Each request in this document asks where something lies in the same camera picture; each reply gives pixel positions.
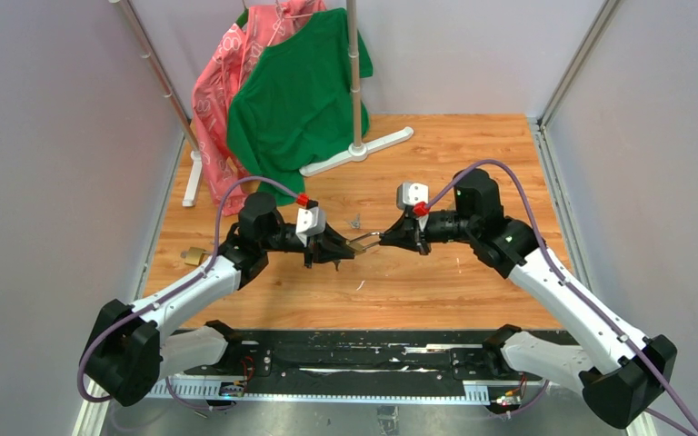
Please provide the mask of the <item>brass padlock with steel shackle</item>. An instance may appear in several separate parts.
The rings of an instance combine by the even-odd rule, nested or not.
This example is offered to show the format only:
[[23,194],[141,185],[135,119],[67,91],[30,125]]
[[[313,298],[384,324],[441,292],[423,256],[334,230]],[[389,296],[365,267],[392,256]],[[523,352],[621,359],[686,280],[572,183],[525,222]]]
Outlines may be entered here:
[[181,252],[180,256],[184,264],[191,266],[199,266],[211,257],[212,253],[202,247],[189,247]]

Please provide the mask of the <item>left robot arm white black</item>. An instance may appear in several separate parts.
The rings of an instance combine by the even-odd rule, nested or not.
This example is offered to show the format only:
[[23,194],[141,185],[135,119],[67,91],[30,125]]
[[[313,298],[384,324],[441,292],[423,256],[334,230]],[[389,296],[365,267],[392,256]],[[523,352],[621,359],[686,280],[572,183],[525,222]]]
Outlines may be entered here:
[[105,391],[105,401],[131,406],[161,380],[194,367],[210,365],[221,375],[235,373],[242,351],[231,344],[232,332],[225,324],[210,321],[190,332],[178,330],[210,303],[255,279],[267,266],[269,253],[301,254],[307,268],[355,257],[317,202],[305,200],[294,223],[288,223],[271,194],[248,196],[225,240],[192,273],[143,299],[113,299],[101,308],[79,362],[83,397],[95,401],[85,390],[86,379]]

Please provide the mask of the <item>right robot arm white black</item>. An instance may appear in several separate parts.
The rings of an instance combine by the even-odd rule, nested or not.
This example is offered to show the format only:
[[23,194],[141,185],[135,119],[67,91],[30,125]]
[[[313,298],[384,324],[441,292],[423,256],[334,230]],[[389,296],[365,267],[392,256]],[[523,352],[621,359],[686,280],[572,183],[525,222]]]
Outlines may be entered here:
[[532,225],[505,214],[498,183],[473,169],[454,176],[453,210],[433,211],[421,183],[397,188],[401,217],[380,244],[427,255],[435,243],[466,243],[477,259],[531,294],[573,345],[543,340],[506,324],[482,344],[483,367],[495,379],[531,373],[579,394],[603,422],[627,428],[661,396],[672,375],[675,345],[622,320],[560,262]]

